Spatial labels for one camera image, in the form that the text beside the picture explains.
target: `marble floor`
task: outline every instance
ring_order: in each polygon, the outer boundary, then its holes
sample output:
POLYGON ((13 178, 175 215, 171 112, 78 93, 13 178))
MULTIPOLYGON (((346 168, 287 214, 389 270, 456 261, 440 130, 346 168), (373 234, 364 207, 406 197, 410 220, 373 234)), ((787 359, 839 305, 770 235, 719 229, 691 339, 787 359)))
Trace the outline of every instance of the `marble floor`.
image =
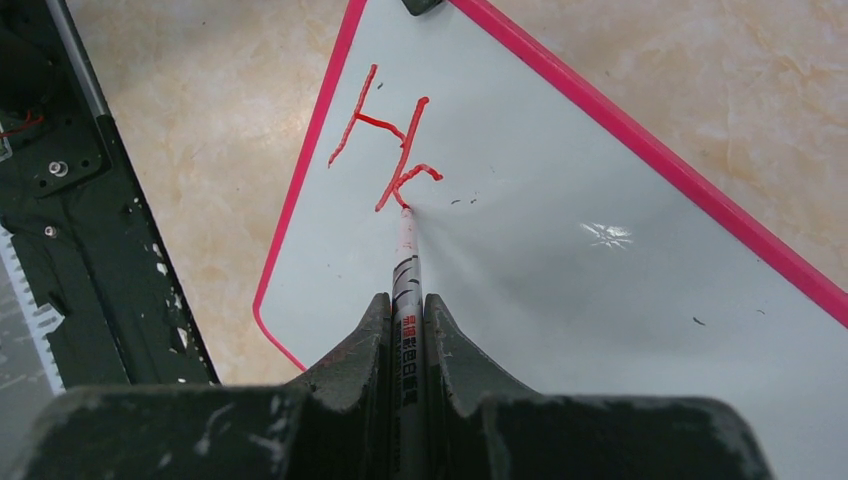
MULTIPOLYGON (((68 3, 219 375, 292 378, 251 303, 346 2, 68 3)), ((845 0, 493 3, 848 288, 845 0)))

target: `bolt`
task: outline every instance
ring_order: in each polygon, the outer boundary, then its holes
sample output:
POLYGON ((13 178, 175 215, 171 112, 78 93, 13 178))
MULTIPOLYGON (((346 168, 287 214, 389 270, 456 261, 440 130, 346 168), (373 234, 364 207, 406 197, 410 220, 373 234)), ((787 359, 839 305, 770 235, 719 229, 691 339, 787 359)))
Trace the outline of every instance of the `bolt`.
POLYGON ((62 178, 68 174, 68 164, 65 162, 50 162, 50 165, 47 166, 47 171, 56 177, 62 178))

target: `red handwriting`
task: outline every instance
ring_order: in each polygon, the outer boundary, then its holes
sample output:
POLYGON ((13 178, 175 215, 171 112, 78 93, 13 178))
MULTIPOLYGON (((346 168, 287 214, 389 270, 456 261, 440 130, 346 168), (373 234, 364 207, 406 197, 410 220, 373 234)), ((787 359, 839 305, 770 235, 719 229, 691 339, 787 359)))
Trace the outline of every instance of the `red handwriting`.
POLYGON ((425 172, 433 177, 433 180, 437 182, 444 177, 441 173, 436 171, 436 169, 423 163, 412 167, 406 173, 403 171, 403 169, 406 168, 406 162, 409 160, 409 152, 412 150, 412 141, 415 139, 415 132, 418 130, 418 122, 421 120, 421 115, 424 113, 424 107, 430 102, 429 98, 421 97, 418 99, 418 103, 415 105, 415 111, 412 113, 412 120, 409 122, 409 129, 405 134, 389 122, 379 120, 362 113, 362 106, 365 104, 365 97, 368 96, 368 90, 371 88, 371 82, 374 81, 374 76, 376 75, 377 65, 371 65, 371 70, 368 72, 368 76, 365 77, 365 85, 362 86, 362 91, 359 93, 359 100, 356 102, 356 108, 354 108, 353 115, 351 115, 350 121, 347 123, 347 127, 345 127, 339 146, 337 146, 333 151, 333 154, 330 155, 330 161, 327 163, 327 168, 330 168, 333 165, 333 162, 336 161, 336 158, 340 153, 342 153, 342 150, 344 150, 347 145, 348 138, 350 138, 350 132, 353 130, 353 125, 357 122, 357 120, 363 121, 377 128, 388 130, 400 139, 400 160, 398 161, 397 167, 395 167, 395 173, 392 175, 389 185, 383 192, 383 196, 380 197, 380 201, 377 202, 376 208, 374 208, 374 211, 379 212, 386 205, 386 202, 389 200, 389 196, 394 196, 395 200, 401 207, 409 208, 409 205, 400 195, 400 187, 419 173, 425 172))

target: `wire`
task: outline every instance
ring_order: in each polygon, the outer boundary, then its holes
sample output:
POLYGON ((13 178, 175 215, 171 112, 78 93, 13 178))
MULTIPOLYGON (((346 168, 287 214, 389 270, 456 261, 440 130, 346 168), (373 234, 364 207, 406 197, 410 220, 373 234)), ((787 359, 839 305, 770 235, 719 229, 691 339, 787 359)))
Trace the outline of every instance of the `wire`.
POLYGON ((39 115, 38 118, 33 120, 32 110, 28 110, 27 111, 27 118, 24 120, 24 124, 21 125, 18 128, 15 128, 13 130, 9 130, 8 132, 0 132, 0 138, 6 138, 6 137, 11 137, 12 135, 17 135, 19 133, 22 133, 22 132, 30 129, 31 127, 38 125, 39 123, 41 123, 43 121, 44 121, 44 115, 39 115))

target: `whiteboard frame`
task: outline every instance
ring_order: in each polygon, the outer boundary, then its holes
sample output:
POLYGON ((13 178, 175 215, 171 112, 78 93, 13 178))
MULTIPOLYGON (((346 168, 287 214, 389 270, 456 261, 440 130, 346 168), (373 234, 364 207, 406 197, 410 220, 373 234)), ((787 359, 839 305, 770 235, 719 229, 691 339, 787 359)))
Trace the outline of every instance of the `whiteboard frame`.
MULTIPOLYGON (((848 293, 801 258, 777 236, 757 222, 671 149, 663 145, 644 127, 630 118, 600 91, 580 77, 577 72, 545 49, 488 1, 448 1, 514 55, 522 59, 527 66, 586 112, 754 254, 833 316, 837 322, 848 328, 848 293)), ((253 302, 253 315, 259 329, 301 370, 306 370, 303 363, 271 334, 262 321, 260 306, 265 298, 289 221, 294 213, 315 146, 323 129, 324 121, 367 2, 368 0, 351 0, 348 3, 253 302)))

